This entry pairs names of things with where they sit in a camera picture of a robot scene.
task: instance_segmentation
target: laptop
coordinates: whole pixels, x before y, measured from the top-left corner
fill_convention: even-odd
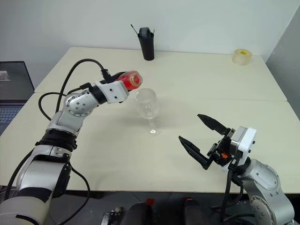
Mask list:
[[[0,61],[0,135],[33,93],[25,62]]]

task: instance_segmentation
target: white table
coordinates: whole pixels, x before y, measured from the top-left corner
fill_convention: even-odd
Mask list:
[[[144,79],[142,87],[172,93],[174,98],[189,92],[188,98],[195,102],[199,98],[286,101],[261,56],[239,66],[225,54],[155,52],[155,59],[146,61],[139,50],[81,47],[70,48],[35,92],[60,91],[71,67],[84,58],[98,60],[112,75],[137,70]],[[74,71],[65,91],[102,79],[99,67],[85,62]]]
[[[206,154],[221,138],[196,117],[202,113],[231,128],[256,128],[250,157],[276,169],[284,192],[300,191],[300,123],[287,102],[197,99],[182,90],[175,95],[179,93],[175,89],[153,89],[161,103],[158,121],[163,131],[158,136],[145,132],[146,121],[134,109],[135,91],[123,104],[101,105],[84,121],[71,162],[87,178],[91,190],[224,192],[226,174],[215,163],[203,170],[178,140],[181,135]],[[48,120],[38,110],[41,95],[30,98],[0,137],[0,185],[8,183],[17,164],[44,135]],[[56,99],[44,99],[49,115]],[[86,187],[72,174],[68,189]],[[232,185],[232,192],[238,190]]]

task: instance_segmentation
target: red bottle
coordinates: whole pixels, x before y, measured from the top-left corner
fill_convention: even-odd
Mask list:
[[[131,70],[123,73],[117,81],[123,81],[127,90],[137,89],[143,82],[141,75],[135,71]]]

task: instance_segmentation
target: wine glass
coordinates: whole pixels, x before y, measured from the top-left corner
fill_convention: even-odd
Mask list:
[[[139,114],[149,121],[147,133],[158,135],[161,129],[155,124],[154,118],[158,115],[159,105],[154,90],[149,88],[139,89],[135,95],[135,100]]]

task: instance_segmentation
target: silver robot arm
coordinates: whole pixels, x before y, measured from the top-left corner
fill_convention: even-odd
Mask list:
[[[214,161],[223,171],[233,171],[232,181],[243,185],[247,191],[258,225],[299,225],[293,219],[294,209],[281,189],[278,174],[270,166],[248,157],[255,143],[256,130],[239,127],[235,131],[209,116],[199,114],[198,117],[224,137],[213,144],[206,158],[196,146],[179,136],[189,155],[205,170]]]
[[[42,225],[51,199],[64,194],[71,173],[69,160],[83,120],[100,104],[123,102],[129,93],[122,81],[96,85],[65,97],[17,179],[17,193],[0,205],[2,225]]]
[[[258,225],[297,225],[294,209],[280,186],[273,168],[251,159],[247,170],[239,176],[250,199]]]

